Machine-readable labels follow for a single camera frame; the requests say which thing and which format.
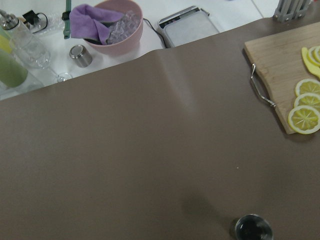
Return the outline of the lemon slice far single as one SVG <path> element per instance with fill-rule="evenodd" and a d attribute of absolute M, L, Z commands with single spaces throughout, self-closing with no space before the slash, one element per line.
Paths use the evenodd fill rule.
<path fill-rule="evenodd" d="M 320 46 L 313 46 L 307 50 L 307 59 L 315 66 L 320 66 Z"/>

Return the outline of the lemon slice stack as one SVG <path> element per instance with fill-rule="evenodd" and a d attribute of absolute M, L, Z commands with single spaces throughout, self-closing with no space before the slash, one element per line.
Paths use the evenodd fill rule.
<path fill-rule="evenodd" d="M 296 133 L 313 134 L 320 129 L 320 112 L 309 105 L 299 105 L 289 112 L 287 121 Z"/>

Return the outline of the clear wine glass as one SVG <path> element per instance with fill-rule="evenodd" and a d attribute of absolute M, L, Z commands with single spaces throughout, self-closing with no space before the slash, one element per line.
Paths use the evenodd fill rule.
<path fill-rule="evenodd" d="M 20 20 L 8 33 L 10 33 L 9 45 L 23 64 L 33 69 L 50 72 L 57 83 L 72 78 L 67 72 L 59 73 L 52 69 L 50 51 Z"/>

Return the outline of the small steel cap cup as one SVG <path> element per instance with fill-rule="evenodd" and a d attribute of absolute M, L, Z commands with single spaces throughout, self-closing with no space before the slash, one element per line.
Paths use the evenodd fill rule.
<path fill-rule="evenodd" d="M 81 44 L 74 45 L 69 51 L 69 56 L 80 68 L 88 67 L 93 61 L 91 54 Z"/>

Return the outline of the purple cloth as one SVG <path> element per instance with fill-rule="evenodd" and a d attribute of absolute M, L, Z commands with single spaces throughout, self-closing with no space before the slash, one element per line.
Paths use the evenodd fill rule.
<path fill-rule="evenodd" d="M 81 4 L 73 8 L 69 14 L 70 36 L 106 45 L 112 25 L 124 17 L 119 11 Z"/>

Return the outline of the steel jigger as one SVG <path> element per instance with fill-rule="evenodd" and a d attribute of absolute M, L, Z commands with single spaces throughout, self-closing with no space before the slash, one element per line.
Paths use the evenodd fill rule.
<path fill-rule="evenodd" d="M 235 240 L 273 240 L 271 225 L 257 214 L 247 214 L 233 221 L 230 234 Z"/>

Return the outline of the lemon slice middle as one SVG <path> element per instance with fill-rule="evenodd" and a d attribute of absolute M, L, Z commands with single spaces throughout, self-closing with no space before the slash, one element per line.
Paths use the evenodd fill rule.
<path fill-rule="evenodd" d="M 294 101 L 294 107 L 298 106 L 310 106 L 320 110 L 320 95 L 311 92 L 303 93 Z"/>

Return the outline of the green plastic cup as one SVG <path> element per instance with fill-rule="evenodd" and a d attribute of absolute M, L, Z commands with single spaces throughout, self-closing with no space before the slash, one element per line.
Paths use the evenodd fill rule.
<path fill-rule="evenodd" d="M 28 76 L 28 70 L 20 65 L 11 55 L 0 50 L 0 81 L 8 88 L 23 84 Z"/>

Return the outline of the pink bowl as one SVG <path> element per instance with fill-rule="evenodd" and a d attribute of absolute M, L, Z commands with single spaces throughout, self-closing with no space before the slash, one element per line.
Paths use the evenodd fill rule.
<path fill-rule="evenodd" d="M 123 18 L 107 24 L 110 35 L 107 44 L 86 39 L 85 41 L 98 52 L 118 56 L 125 54 L 139 45 L 143 33 L 143 13 L 140 6 L 132 0 L 106 0 L 96 5 L 97 8 L 123 13 Z"/>

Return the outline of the aluminium frame post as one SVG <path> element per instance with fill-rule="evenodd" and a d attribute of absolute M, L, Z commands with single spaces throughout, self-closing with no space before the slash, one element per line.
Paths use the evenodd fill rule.
<path fill-rule="evenodd" d="M 280 23 L 303 18 L 312 2 L 312 0 L 280 0 L 272 18 Z"/>

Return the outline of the bamboo cutting board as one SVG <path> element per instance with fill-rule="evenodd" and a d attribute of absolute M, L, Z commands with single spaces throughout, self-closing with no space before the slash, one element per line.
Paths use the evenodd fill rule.
<path fill-rule="evenodd" d="M 288 124 L 288 114 L 294 107 L 295 87 L 303 79 L 315 79 L 305 67 L 301 49 L 320 44 L 320 23 L 272 34 L 244 43 L 249 61 L 266 87 L 269 99 L 275 103 L 287 134 L 295 131 Z"/>

